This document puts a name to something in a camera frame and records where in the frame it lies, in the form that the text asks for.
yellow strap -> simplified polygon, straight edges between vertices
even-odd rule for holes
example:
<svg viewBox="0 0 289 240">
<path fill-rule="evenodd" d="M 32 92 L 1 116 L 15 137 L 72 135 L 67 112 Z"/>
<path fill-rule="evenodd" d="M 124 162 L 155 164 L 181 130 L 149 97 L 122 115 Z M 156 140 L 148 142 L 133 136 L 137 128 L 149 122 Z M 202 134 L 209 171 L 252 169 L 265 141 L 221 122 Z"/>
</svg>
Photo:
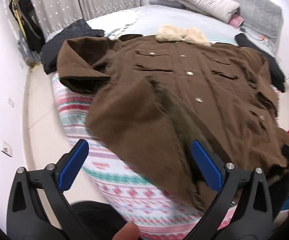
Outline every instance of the yellow strap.
<svg viewBox="0 0 289 240">
<path fill-rule="evenodd" d="M 12 10 L 13 10 L 13 12 L 14 12 L 17 20 L 18 20 L 19 27 L 20 27 L 20 29 L 21 29 L 21 31 L 22 31 L 22 34 L 23 34 L 24 38 L 27 39 L 27 36 L 26 36 L 25 30 L 24 30 L 24 27 L 23 27 L 23 25 L 22 25 L 21 15 L 20 15 L 20 13 L 19 13 L 17 10 L 14 10 L 14 5 L 16 4 L 16 0 L 13 0 L 12 3 L 13 3 L 13 5 L 12 5 Z"/>
</svg>

black garment hanging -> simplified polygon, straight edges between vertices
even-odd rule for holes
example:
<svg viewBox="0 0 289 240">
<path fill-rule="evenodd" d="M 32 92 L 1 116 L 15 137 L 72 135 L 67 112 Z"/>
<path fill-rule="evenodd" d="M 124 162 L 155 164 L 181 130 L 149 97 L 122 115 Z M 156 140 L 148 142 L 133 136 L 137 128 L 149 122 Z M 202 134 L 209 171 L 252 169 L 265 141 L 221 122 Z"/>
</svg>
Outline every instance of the black garment hanging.
<svg viewBox="0 0 289 240">
<path fill-rule="evenodd" d="M 19 24 L 20 29 L 24 32 L 29 49 L 40 53 L 45 39 L 42 30 L 35 24 L 29 13 L 34 10 L 30 0 L 10 0 L 9 9 Z"/>
<path fill-rule="evenodd" d="M 255 49 L 256 51 L 261 52 L 269 60 L 270 74 L 271 74 L 271 80 L 272 80 L 271 83 L 278 90 L 284 93 L 285 92 L 285 89 L 284 89 L 285 76 L 283 72 L 280 70 L 279 65 L 277 64 L 275 58 L 269 55 L 268 53 L 266 53 L 265 51 L 261 50 L 256 45 L 254 45 L 251 41 L 248 40 L 248 38 L 243 33 L 236 35 L 235 40 L 240 47 L 248 47 L 251 49 Z"/>
</svg>

brown coat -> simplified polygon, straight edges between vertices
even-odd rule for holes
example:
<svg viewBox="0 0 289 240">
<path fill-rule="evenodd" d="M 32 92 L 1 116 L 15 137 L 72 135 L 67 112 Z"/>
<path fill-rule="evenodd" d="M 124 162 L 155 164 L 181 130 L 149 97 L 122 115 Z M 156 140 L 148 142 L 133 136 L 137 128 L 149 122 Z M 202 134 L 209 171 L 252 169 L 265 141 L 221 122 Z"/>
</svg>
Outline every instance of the brown coat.
<svg viewBox="0 0 289 240">
<path fill-rule="evenodd" d="M 108 149 L 202 211 L 215 193 L 190 155 L 193 140 L 267 177 L 287 165 L 281 145 L 289 135 L 275 120 L 268 61 L 255 50 L 85 37 L 63 44 L 58 71 L 71 90 L 96 92 L 86 125 Z"/>
</svg>

bed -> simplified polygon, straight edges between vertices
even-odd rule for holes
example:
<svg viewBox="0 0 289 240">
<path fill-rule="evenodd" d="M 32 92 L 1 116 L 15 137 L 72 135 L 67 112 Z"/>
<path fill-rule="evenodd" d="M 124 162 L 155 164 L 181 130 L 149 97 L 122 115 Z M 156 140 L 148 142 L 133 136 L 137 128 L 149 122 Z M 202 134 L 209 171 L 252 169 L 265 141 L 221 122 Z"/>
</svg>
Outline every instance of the bed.
<svg viewBox="0 0 289 240">
<path fill-rule="evenodd" d="M 163 24 L 181 28 L 190 26 L 201 30 L 211 42 L 235 44 L 235 35 L 241 31 L 214 18 L 191 11 L 150 5 L 112 13 L 87 23 L 94 29 L 105 30 L 105 36 L 117 38 L 124 34 L 154 35 Z M 117 22 L 127 15 L 119 28 L 108 23 Z M 259 47 L 272 53 L 268 47 L 255 42 Z M 57 73 L 53 76 L 53 88 L 57 111 L 70 144 L 80 139 L 89 143 L 89 155 L 83 170 L 103 197 L 126 220 L 133 221 L 140 229 L 143 239 L 183 239 L 196 225 L 202 214 L 193 207 L 182 203 L 168 192 L 161 191 L 145 177 L 134 172 L 114 153 L 105 148 L 85 126 L 92 95 L 81 95 L 70 91 L 59 82 Z M 226 226 L 235 211 L 229 209 L 220 228 Z"/>
</svg>

tile floor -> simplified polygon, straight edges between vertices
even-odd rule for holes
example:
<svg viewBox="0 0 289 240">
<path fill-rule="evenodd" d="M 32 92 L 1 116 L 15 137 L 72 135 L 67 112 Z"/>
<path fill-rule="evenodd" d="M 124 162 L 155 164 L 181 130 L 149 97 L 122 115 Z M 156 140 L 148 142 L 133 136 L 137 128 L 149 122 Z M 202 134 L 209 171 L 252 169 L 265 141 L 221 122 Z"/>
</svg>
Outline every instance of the tile floor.
<svg viewBox="0 0 289 240">
<path fill-rule="evenodd" d="M 46 75 L 42 65 L 37 66 L 30 73 L 28 89 L 28 130 L 31 144 L 31 157 L 34 167 L 43 169 L 48 163 L 56 163 L 71 146 L 60 124 L 60 119 L 55 108 L 53 88 L 51 84 L 53 74 Z M 289 129 L 289 88 L 281 95 L 279 110 L 279 126 Z M 69 203 L 80 200 L 94 200 L 105 202 L 104 198 L 92 185 L 86 174 L 82 171 L 78 174 L 72 188 L 65 192 Z M 54 225 L 57 225 L 50 209 L 48 216 Z"/>
</svg>

